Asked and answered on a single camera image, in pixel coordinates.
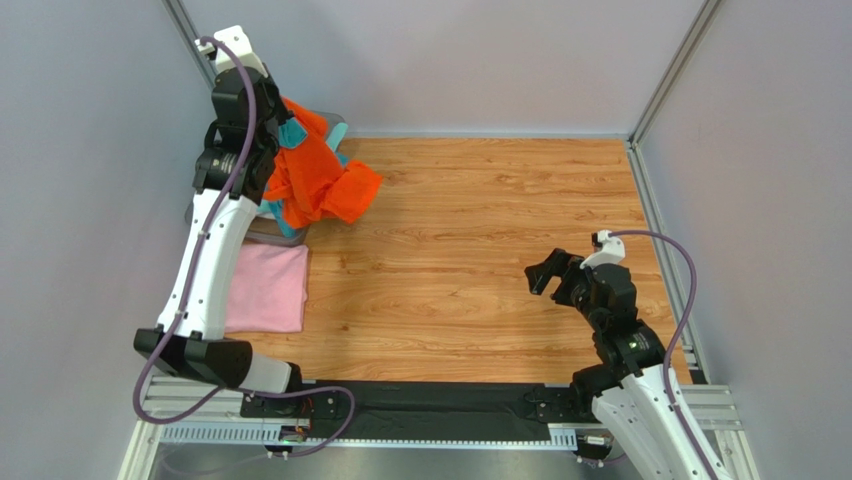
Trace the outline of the orange t shirt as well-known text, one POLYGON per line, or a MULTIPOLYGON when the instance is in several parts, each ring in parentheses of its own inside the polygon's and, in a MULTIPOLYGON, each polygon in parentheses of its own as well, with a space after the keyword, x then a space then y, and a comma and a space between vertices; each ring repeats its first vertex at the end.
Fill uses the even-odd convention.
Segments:
POLYGON ((354 223, 376 198, 383 177, 359 160, 340 165, 320 136, 325 129, 321 119, 291 99, 283 101, 293 114, 290 119, 306 121, 309 137, 293 150, 279 146, 262 199, 283 200, 284 218, 294 228, 327 218, 354 223))

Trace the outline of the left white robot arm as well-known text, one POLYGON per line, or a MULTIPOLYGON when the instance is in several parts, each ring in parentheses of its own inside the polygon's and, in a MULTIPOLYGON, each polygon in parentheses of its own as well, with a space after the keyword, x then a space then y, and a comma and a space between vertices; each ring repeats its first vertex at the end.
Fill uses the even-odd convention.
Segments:
POLYGON ((219 73, 216 113, 195 164, 191 231, 172 294, 154 328, 137 330, 133 347, 161 372, 226 389, 282 393, 297 366, 225 336, 228 293, 240 248, 255 218, 279 150, 278 130, 291 118, 273 80, 249 69, 256 124, 235 68, 219 73))

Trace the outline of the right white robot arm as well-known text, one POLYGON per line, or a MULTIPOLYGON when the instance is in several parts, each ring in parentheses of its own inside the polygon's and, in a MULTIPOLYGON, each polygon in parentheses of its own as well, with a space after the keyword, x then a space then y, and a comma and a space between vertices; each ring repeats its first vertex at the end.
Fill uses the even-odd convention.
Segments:
POLYGON ((590 325, 601 362, 573 374, 572 405, 614 435, 642 478, 730 478, 686 404, 661 340, 639 316, 627 268, 590 265, 555 249, 524 274, 534 295, 558 280, 551 299, 590 325))

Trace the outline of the dark teal t shirt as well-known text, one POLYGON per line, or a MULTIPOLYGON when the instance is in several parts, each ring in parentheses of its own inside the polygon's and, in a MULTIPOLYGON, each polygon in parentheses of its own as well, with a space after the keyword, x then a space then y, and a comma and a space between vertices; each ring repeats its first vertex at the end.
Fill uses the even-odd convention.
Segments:
MULTIPOLYGON (((338 115, 326 116, 322 117, 322 119, 328 122, 329 127, 331 124, 344 121, 343 118, 338 115)), ((295 120, 291 120, 286 125, 279 128, 279 142, 282 147, 298 147, 307 139, 307 137, 307 128, 295 120)), ((346 166, 348 164, 349 160, 345 155, 340 154, 338 151, 335 154, 342 166, 346 166)), ((305 234, 307 233, 307 228, 294 228, 289 225, 284 219, 283 210, 284 202, 282 200, 273 202, 262 200, 257 209, 256 217, 274 220, 276 222, 283 236, 283 240, 280 240, 280 243, 283 245, 301 244, 305 234)))

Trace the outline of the light mint t shirt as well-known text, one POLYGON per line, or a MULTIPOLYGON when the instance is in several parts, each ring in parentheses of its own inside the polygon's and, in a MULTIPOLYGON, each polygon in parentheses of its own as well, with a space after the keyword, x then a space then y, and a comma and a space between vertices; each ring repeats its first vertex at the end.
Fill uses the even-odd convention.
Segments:
POLYGON ((332 152, 336 153, 338 151, 348 129, 349 126, 345 121, 336 122, 330 125, 329 130, 325 135, 325 144, 332 152))

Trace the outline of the clear plastic bin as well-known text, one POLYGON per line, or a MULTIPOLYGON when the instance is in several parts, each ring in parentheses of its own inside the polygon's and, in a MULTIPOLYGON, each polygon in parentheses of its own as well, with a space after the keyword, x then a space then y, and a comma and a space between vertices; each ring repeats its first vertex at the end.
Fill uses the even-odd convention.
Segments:
MULTIPOLYGON (((325 124, 325 129, 320 133, 320 136, 323 138, 326 148, 336 155, 338 163, 345 166, 348 160, 338 154, 338 147, 348 131, 348 124, 344 118, 339 114, 331 112, 310 110, 309 113, 319 117, 322 123, 325 124)), ((298 148, 308 137, 309 132, 305 120, 298 120, 296 118, 287 120, 278 130, 279 146, 285 150, 298 148)), ((247 231, 246 238, 252 241, 284 247, 302 245, 308 232, 308 227, 294 228, 288 224, 284 218, 284 206, 285 202, 283 200, 274 202, 262 200, 255 212, 255 219, 261 220, 263 225, 271 224, 274 221, 279 232, 272 234, 251 228, 247 231)))

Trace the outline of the folded pink t shirt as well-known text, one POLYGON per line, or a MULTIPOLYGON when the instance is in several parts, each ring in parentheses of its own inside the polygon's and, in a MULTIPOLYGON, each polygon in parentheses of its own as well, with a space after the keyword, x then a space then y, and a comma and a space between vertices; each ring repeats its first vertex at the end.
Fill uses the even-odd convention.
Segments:
POLYGON ((309 249, 244 244, 226 305, 227 333, 299 333, 308 299, 309 249))

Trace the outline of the black base cloth strip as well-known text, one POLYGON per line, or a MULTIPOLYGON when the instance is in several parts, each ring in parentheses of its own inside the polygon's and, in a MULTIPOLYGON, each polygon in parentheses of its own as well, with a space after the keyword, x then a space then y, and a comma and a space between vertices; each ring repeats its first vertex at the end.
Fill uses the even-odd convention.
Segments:
POLYGON ((342 382, 355 397, 341 437, 354 440, 538 441, 550 423, 580 423, 565 388, 540 383, 342 382))

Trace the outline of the aluminium frame rail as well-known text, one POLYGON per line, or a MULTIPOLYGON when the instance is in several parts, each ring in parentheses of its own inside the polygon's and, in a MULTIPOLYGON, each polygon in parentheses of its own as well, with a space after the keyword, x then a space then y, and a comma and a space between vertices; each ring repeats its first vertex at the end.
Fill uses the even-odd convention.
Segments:
POLYGON ((309 381, 309 396, 270 399, 236 391, 214 392, 206 384, 157 375, 143 389, 142 408, 157 419, 136 433, 153 444, 254 445, 272 451, 317 445, 341 448, 555 451, 581 463, 611 465, 626 455, 590 415, 580 423, 550 423, 538 441, 350 440, 341 435, 354 416, 355 397, 342 382, 309 381))

